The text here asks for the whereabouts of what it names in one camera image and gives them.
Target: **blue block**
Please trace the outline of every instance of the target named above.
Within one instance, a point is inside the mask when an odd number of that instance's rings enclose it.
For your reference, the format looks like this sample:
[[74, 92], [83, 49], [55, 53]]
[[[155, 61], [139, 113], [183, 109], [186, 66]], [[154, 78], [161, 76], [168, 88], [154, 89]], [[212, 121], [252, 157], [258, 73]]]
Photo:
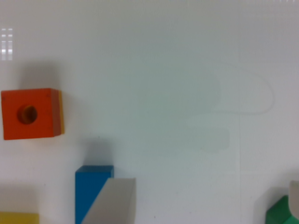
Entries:
[[112, 177], [113, 166], [82, 166], [76, 171], [76, 224], [81, 224], [102, 187]]

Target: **green block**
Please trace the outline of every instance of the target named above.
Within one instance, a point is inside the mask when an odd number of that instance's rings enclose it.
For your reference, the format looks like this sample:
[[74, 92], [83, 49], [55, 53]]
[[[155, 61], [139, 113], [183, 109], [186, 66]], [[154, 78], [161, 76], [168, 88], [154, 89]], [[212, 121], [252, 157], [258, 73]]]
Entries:
[[289, 197], [282, 197], [266, 213], [265, 224], [299, 224], [289, 209]]

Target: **white table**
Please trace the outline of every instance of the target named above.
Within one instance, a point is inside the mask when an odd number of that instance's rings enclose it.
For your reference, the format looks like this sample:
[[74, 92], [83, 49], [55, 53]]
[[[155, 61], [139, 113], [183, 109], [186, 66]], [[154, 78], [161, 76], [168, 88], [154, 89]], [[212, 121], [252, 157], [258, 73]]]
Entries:
[[74, 223], [76, 170], [113, 164], [136, 224], [262, 224], [299, 179], [298, 25], [297, 0], [1, 1], [0, 90], [63, 90], [65, 135], [0, 140], [0, 210]]

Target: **yellow block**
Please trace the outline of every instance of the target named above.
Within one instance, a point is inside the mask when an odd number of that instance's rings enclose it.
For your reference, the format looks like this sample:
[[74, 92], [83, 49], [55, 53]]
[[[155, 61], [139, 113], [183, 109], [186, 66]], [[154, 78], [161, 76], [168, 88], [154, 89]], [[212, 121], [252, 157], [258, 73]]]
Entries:
[[39, 224], [39, 215], [0, 212], [0, 224]]

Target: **wooden block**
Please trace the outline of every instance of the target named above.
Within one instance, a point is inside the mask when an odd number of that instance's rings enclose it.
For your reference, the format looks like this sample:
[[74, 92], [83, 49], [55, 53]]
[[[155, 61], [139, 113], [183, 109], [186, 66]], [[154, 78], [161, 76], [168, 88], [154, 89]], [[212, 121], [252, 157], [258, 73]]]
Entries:
[[82, 224], [134, 224], [135, 179], [110, 178], [96, 197]]
[[76, 171], [76, 224], [82, 223], [102, 187], [113, 176], [113, 166], [82, 166]]
[[62, 93], [54, 89], [1, 91], [4, 139], [64, 133]]
[[289, 208], [289, 197], [282, 197], [266, 213], [266, 224], [299, 224]]
[[39, 224], [39, 215], [0, 212], [0, 224]]

